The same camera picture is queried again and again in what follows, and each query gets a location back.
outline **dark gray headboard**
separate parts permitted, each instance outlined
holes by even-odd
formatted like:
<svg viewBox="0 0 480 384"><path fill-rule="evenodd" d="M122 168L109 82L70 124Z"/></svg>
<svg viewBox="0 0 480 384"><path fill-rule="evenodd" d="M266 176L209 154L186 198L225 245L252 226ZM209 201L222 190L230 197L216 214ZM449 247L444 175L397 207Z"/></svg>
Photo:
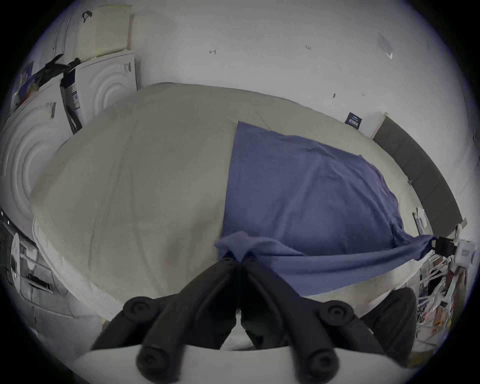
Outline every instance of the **dark gray headboard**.
<svg viewBox="0 0 480 384"><path fill-rule="evenodd" d="M388 116L373 137L412 182L435 236L448 236L462 221L455 197L425 151Z"/></svg>

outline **blue sheet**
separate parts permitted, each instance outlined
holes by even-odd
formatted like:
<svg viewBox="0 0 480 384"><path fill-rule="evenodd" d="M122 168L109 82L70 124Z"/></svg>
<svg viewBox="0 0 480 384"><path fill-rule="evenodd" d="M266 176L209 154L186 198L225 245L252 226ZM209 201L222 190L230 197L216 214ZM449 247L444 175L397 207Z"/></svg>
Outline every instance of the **blue sheet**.
<svg viewBox="0 0 480 384"><path fill-rule="evenodd" d="M312 295L418 260L431 239L403 230L396 197L361 156L238 123L220 257L253 251Z"/></svg>

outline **white wall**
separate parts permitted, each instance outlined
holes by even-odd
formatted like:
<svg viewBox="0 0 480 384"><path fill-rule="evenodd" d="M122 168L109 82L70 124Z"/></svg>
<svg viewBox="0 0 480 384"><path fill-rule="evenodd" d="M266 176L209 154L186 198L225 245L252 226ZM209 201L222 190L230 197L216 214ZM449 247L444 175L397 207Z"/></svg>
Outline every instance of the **white wall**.
<svg viewBox="0 0 480 384"><path fill-rule="evenodd" d="M133 4L130 45L139 87L179 82L247 89L340 121L351 111L367 135L388 112L444 175L468 220L463 236L480 242L479 150L472 141L478 110L448 48L407 4L89 0L73 13L78 18L104 3ZM391 43L392 59L378 47L379 33ZM65 62L74 57L75 35L68 33Z"/></svg>

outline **white bedsheet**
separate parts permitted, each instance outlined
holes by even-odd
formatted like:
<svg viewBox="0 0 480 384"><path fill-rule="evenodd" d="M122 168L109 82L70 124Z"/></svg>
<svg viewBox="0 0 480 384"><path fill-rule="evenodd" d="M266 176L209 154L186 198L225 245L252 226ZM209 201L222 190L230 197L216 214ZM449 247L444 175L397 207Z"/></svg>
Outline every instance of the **white bedsheet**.
<svg viewBox="0 0 480 384"><path fill-rule="evenodd" d="M362 155L382 172L388 187L397 196L406 232L417 235L412 212L421 205L407 177L385 151L352 127L278 97L199 85L155 84L93 119L60 149L35 185L32 207L36 217L33 228L36 242L54 273L75 297L102 317L111 319L129 298L178 292L215 262L213 243L223 218L228 153L239 120ZM138 132L143 137L137 143ZM159 137L161 142L152 143ZM179 147L183 142L186 148ZM134 156L131 151L126 156L125 148L130 150L130 145L136 145ZM208 166L196 165L199 158ZM104 163L109 161L117 175L106 173L113 169ZM137 183L132 183L128 176L133 166ZM170 172L172 167L177 167L178 172ZM112 192L110 178L113 177L115 191L115 178L118 176L117 181L121 180L125 170L125 185L134 188L136 194L148 197L142 200L137 195L135 204L143 204L140 208L135 206L132 210L128 204L130 196L123 196L123 190L117 194ZM209 182L213 182L215 188L212 189ZM185 209L178 194L191 199L189 209ZM208 199L194 199L198 194ZM204 217L205 203L218 208L218 212L213 215L206 212L210 221L202 222L199 218ZM150 214L148 204L157 211L152 209ZM132 212L143 216L132 216ZM105 214L110 221L114 217L115 222L105 221ZM145 221L145 215L151 217ZM127 241L132 238L132 228L139 228L139 223L140 228L148 225L150 235L140 233L139 242L136 234L132 241ZM179 232L181 226L184 226L183 232ZM113 233L107 247L102 239L104 233ZM178 238L170 240L185 234L191 240L187 244L175 243ZM146 249L148 257L154 256L153 260L146 260L144 255L139 258L132 248L126 249L125 245L130 247L131 243L134 250L135 247ZM87 262L92 254L93 261ZM353 285L342 288L337 297L354 307L366 304L406 277L412 266L404 265L395 271L385 278L375 278L369 285L370 290L365 291L367 282L358 283L362 285L362 295L354 295L358 290ZM152 275L157 280L161 276L157 285L152 284ZM326 295L316 296L324 300Z"/></svg>

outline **black label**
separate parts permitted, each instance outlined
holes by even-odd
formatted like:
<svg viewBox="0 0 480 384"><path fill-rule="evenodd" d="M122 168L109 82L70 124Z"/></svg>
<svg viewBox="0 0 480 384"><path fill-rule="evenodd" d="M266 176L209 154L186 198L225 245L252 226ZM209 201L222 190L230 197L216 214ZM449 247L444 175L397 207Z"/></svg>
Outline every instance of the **black label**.
<svg viewBox="0 0 480 384"><path fill-rule="evenodd" d="M358 129L361 123L361 118L353 113L349 113L345 124L351 125L353 128Z"/></svg>

